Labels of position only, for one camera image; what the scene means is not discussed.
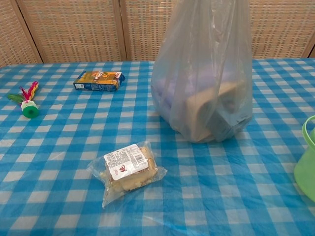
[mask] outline colorful feather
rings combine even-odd
[[[29,88],[28,92],[25,92],[25,89],[20,87],[20,90],[22,91],[23,97],[26,100],[32,100],[35,96],[35,91],[38,89],[38,82],[35,81],[32,83],[31,87]]]
[[[22,95],[19,95],[19,94],[9,94],[7,96],[7,98],[13,102],[16,102],[17,104],[20,104],[20,105],[24,101],[24,97]]]

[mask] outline small cardboard box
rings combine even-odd
[[[122,72],[83,71],[73,85],[76,90],[117,91],[124,80]]]

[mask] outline green plastic container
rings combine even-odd
[[[315,119],[312,116],[307,119],[302,127],[304,139],[309,145],[294,169],[294,177],[302,191],[315,202],[315,129],[309,135],[306,125],[310,120]]]

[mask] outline plastic wrapper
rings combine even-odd
[[[179,0],[154,64],[159,114],[191,142],[220,142],[252,117],[248,0]]]
[[[156,165],[150,143],[147,141],[140,142],[137,143],[137,146],[145,157],[148,166],[145,169],[137,171],[131,175],[126,174],[127,176],[122,177],[119,180],[113,179],[104,156],[93,160],[88,165],[88,171],[90,171],[97,179],[101,180],[105,185],[105,193],[102,204],[103,207],[125,195],[128,191],[132,191],[149,183],[161,180],[166,175],[167,170]]]

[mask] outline blue gingham tablecloth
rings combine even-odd
[[[0,68],[0,235],[315,235],[315,203],[293,177],[315,114],[315,60],[253,61],[253,120],[223,143],[191,144],[155,112],[153,62]],[[122,71],[117,92],[77,91],[84,70]],[[6,98],[39,81],[40,115]],[[108,152],[151,141],[166,177],[102,209],[87,171]]]

